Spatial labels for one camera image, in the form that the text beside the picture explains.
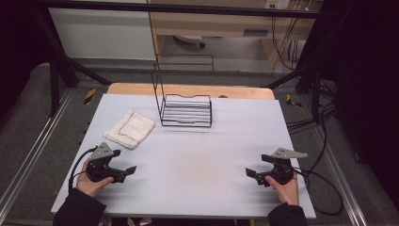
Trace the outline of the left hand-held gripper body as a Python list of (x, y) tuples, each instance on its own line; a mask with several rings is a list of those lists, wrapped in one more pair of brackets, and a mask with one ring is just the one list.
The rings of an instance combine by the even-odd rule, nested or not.
[(109, 166), (114, 158), (113, 151), (106, 142), (95, 148), (88, 159), (87, 174), (92, 182), (100, 182), (106, 177), (112, 177), (113, 183), (123, 183), (126, 177), (125, 171), (113, 169)]

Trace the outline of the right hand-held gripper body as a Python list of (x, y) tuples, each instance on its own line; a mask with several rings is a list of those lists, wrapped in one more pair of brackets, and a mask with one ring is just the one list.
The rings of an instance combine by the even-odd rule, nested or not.
[(294, 176), (294, 168), (291, 164), (292, 158), (306, 158), (306, 153), (299, 153), (284, 148), (278, 148), (270, 156), (274, 157), (274, 162), (270, 163), (274, 166), (273, 169), (267, 172), (256, 172), (256, 178), (259, 186), (269, 186), (265, 177), (271, 176), (279, 184), (286, 185)]

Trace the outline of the white towel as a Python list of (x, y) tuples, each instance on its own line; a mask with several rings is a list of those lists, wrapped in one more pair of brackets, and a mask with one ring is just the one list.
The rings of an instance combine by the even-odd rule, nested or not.
[(128, 150), (135, 149), (152, 131), (155, 121), (141, 114), (127, 110), (122, 119), (104, 137)]

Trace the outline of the black wire rack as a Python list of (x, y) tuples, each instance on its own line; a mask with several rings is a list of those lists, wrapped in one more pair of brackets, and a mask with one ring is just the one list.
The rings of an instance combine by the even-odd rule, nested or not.
[(183, 94), (182, 89), (163, 85), (164, 75), (189, 75), (215, 71), (212, 55), (156, 55), (152, 87), (162, 126), (205, 127), (213, 123), (212, 99), (209, 94)]

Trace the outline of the person's left hand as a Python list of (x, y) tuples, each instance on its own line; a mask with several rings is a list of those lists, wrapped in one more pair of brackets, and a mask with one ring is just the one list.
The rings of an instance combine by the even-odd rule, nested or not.
[(77, 177), (76, 188), (87, 194), (90, 197), (95, 197), (96, 194), (113, 182), (112, 177), (106, 177), (100, 182), (92, 182), (87, 175), (88, 161), (83, 165), (81, 173)]

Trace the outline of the person's right hand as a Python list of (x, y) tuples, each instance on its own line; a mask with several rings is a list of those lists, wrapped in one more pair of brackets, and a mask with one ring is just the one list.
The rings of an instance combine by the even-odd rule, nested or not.
[(265, 180), (278, 193), (278, 197), (281, 203), (287, 203), (288, 205), (299, 205), (298, 182), (296, 173), (286, 185), (279, 184), (271, 176), (266, 176)]

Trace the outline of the pale grey table board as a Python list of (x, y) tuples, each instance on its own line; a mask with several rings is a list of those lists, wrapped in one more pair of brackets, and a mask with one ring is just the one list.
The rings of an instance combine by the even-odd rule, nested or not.
[(108, 216), (264, 218), (279, 205), (272, 188), (246, 175), (271, 170), (263, 155), (293, 146), (279, 102), (214, 98), (212, 109), (211, 127), (157, 124), (111, 161), (136, 172), (98, 193)]

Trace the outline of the wooden table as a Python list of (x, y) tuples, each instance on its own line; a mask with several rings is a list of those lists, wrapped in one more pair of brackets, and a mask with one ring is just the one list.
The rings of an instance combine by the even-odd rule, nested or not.
[[(275, 99), (275, 95), (271, 89), (263, 88), (173, 84), (165, 84), (163, 88), (165, 94), (181, 94), (183, 96), (209, 95), (214, 98), (227, 96), (234, 99)], [(109, 86), (107, 94), (151, 95), (154, 94), (154, 88), (153, 84), (114, 83)]]

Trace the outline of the white cabinet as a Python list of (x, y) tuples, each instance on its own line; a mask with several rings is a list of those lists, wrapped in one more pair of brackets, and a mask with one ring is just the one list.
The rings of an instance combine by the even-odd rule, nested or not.
[(50, 8), (50, 13), (69, 57), (155, 60), (145, 12)]

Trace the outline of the office chair base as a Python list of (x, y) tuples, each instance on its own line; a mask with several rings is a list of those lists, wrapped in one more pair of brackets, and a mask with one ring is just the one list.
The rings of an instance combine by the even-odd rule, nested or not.
[(186, 43), (197, 44), (200, 48), (204, 48), (206, 46), (206, 44), (203, 42), (202, 36), (175, 35), (174, 38)]

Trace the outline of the light wooden desk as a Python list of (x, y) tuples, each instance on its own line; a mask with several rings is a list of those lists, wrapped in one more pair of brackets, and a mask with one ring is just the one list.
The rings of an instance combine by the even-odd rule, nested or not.
[[(150, 4), (193, 5), (233, 8), (265, 8), (266, 0), (147, 0)], [(316, 0), (290, 0), (287, 9), (305, 10), (306, 6), (319, 9)], [(252, 16), (199, 15), (182, 13), (150, 14), (152, 33), (157, 38), (155, 50), (163, 51), (161, 39), (166, 36), (250, 37), (261, 41), (269, 66), (279, 66), (280, 58), (291, 40), (306, 40), (314, 24), (313, 19), (268, 18)]]

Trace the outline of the aluminium floor rail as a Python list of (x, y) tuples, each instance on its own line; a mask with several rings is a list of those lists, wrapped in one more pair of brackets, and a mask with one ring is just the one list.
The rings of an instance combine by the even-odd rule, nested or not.
[(343, 174), (343, 170), (336, 160), (332, 149), (327, 144), (327, 133), (324, 132), (320, 127), (314, 128), (314, 133), (322, 149), (324, 150), (324, 158), (327, 163), (328, 170), (331, 173), (332, 179), (343, 196), (343, 205), (352, 222), (352, 225), (367, 226), (367, 220), (363, 215), (357, 199)]
[(65, 109), (67, 108), (71, 96), (74, 94), (74, 89), (66, 89), (59, 102), (60, 107), (55, 115), (50, 117), (40, 131), (35, 143), (30, 148), (29, 153), (24, 159), (24, 162), (19, 167), (17, 173), (13, 177), (7, 190), (0, 198), (0, 225), (5, 221), (9, 210), (17, 199), (19, 193), (24, 186), (30, 172), (36, 165), (42, 150), (46, 146), (51, 134), (55, 130), (60, 118), (62, 117)]

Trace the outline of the white wall socket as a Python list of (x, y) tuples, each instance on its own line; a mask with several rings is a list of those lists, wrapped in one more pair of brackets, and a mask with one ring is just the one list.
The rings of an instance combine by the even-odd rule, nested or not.
[(289, 3), (290, 0), (266, 0), (264, 7), (272, 9), (287, 9)]

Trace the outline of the black metal frame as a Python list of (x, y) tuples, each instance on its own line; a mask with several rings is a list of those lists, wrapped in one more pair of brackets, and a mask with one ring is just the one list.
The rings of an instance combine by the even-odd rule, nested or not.
[(232, 8), (232, 7), (212, 7), (212, 6), (193, 6), (193, 5), (171, 5), (171, 4), (141, 4), (141, 3), (121, 3), (104, 1), (75, 1), (75, 0), (32, 0), (30, 9), (37, 21), (41, 33), (50, 45), (50, 53), (55, 62), (58, 62), (64, 72), (71, 72), (66, 76), (68, 86), (76, 87), (77, 77), (72, 71), (76, 69), (80, 73), (94, 79), (102, 85), (111, 85), (112, 82), (102, 78), (97, 73), (92, 72), (77, 61), (71, 59), (63, 50), (61, 41), (57, 38), (57, 32), (50, 27), (43, 16), (48, 8), (66, 9), (88, 9), (88, 10), (108, 10), (108, 11), (133, 11), (133, 12), (158, 12), (158, 13), (182, 13), (199, 15), (223, 15), (223, 16), (252, 16), (268, 18), (294, 18), (294, 19), (314, 19), (317, 21), (331, 21), (336, 18), (343, 18), (335, 11), (327, 10), (289, 10), (289, 9), (255, 9), (255, 8)]

